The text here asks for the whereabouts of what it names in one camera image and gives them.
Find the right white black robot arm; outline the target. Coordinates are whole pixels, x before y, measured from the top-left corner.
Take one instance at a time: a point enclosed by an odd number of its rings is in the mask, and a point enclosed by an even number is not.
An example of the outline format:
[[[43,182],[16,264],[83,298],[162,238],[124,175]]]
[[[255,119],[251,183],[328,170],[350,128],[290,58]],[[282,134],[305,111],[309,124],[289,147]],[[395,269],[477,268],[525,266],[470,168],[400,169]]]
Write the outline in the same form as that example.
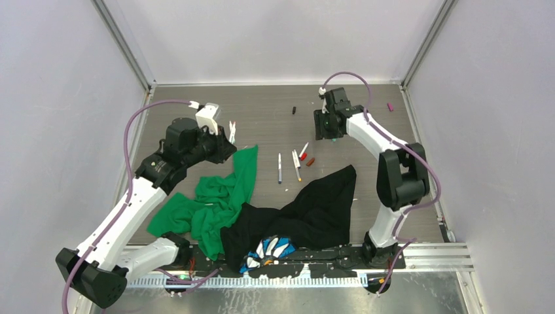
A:
[[[313,113],[315,138],[348,135],[378,161],[376,191],[380,208],[374,225],[365,234],[362,257],[370,268],[381,268],[396,253],[397,236],[408,210],[429,194],[425,149],[394,136],[362,105],[352,105],[343,88],[320,87],[319,97],[323,106]]]

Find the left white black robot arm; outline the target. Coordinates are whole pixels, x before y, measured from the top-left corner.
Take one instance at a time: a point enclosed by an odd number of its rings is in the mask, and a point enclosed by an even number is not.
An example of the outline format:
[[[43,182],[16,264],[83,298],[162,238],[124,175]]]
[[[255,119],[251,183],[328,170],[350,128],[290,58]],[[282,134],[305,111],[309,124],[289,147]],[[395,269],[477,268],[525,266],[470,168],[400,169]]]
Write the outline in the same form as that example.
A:
[[[63,248],[56,264],[63,279],[102,309],[112,306],[128,283],[156,268],[183,270],[192,258],[190,243],[164,232],[151,244],[124,254],[131,237],[152,210],[187,176],[188,168],[208,161],[221,164],[237,148],[215,122],[176,118],[156,152],[133,172],[131,185],[97,229],[76,249]]]

